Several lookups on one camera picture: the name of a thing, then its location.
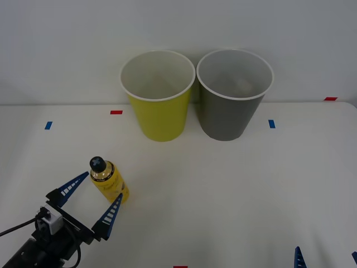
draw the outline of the bottle cap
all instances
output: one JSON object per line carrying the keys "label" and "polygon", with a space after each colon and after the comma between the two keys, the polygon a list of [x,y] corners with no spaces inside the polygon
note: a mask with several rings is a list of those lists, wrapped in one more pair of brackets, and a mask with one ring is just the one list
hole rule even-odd
{"label": "bottle cap", "polygon": [[107,168],[107,163],[100,156],[94,156],[89,162],[90,168],[96,173],[101,173]]}

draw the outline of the black cable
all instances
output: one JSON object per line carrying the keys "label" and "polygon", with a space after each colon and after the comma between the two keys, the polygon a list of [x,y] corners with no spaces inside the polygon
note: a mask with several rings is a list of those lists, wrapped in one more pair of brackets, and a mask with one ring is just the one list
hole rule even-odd
{"label": "black cable", "polygon": [[78,241],[73,233],[73,231],[71,230],[71,228],[67,225],[67,223],[64,223],[64,226],[68,232],[68,234],[72,237],[74,245],[76,246],[77,249],[77,253],[78,253],[78,257],[77,257],[77,262],[75,263],[75,265],[71,266],[71,267],[66,267],[66,268],[76,268],[79,265],[80,262],[80,258],[81,258],[81,251],[80,251],[80,246],[78,244]]}
{"label": "black cable", "polygon": [[22,227],[24,227],[24,226],[26,226],[26,225],[29,225],[29,224],[31,224],[32,222],[35,222],[35,221],[37,221],[38,219],[45,217],[46,215],[47,215],[47,210],[46,210],[46,209],[42,209],[42,210],[40,210],[40,212],[35,216],[35,218],[30,219],[30,220],[27,221],[27,222],[21,223],[21,224],[19,224],[18,226],[12,227],[12,228],[10,228],[10,229],[8,229],[8,230],[6,230],[6,231],[3,231],[2,233],[0,233],[0,237],[2,237],[2,236],[4,236],[4,235],[7,235],[8,233],[11,233],[11,232],[13,232],[13,231],[16,231],[17,229],[20,229],[20,228],[22,228]]}
{"label": "black cable", "polygon": [[37,218],[35,217],[35,218],[33,218],[33,219],[30,219],[30,220],[27,221],[27,222],[21,223],[21,224],[18,225],[18,226],[15,226],[15,227],[12,227],[12,228],[10,228],[10,229],[8,229],[8,230],[6,230],[6,231],[3,231],[2,233],[0,233],[0,237],[1,237],[1,236],[4,236],[4,235],[7,235],[8,233],[11,233],[11,232],[13,232],[13,231],[16,231],[17,229],[20,229],[20,228],[22,228],[22,227],[24,227],[24,226],[26,226],[26,225],[29,225],[29,224],[35,222],[36,220],[37,220]]}

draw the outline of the bottle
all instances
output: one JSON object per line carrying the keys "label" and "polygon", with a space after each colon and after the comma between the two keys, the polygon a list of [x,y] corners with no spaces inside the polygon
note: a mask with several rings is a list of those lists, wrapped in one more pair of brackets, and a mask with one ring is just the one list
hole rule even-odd
{"label": "bottle", "polygon": [[123,193],[122,204],[129,197],[129,189],[126,186],[117,167],[109,161],[104,161],[100,156],[90,160],[90,177],[94,185],[108,199],[114,202],[120,193]]}

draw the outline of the white table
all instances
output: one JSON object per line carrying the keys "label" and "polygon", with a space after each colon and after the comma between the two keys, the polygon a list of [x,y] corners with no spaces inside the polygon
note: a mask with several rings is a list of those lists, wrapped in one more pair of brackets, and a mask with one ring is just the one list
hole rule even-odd
{"label": "white table", "polygon": [[[357,267],[350,104],[263,103],[231,142],[207,137],[193,107],[183,134],[164,143],[125,105],[3,106],[0,126],[0,231],[32,218],[93,156],[118,165],[131,195],[110,239],[82,245],[80,267],[287,268],[296,246],[309,268]],[[90,228],[108,207],[87,178],[64,209]],[[0,238],[0,267],[32,231]]]}

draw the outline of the paper cup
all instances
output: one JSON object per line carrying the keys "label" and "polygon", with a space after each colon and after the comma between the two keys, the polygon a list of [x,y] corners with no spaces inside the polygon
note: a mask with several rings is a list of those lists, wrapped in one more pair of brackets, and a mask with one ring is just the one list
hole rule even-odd
{"label": "paper cup", "polygon": [[143,133],[154,141],[171,141],[185,128],[195,67],[185,56],[168,50],[130,59],[120,72]]}
{"label": "paper cup", "polygon": [[238,138],[274,81],[274,72],[260,56],[246,50],[218,50],[197,66],[200,81],[199,121],[219,141]]}

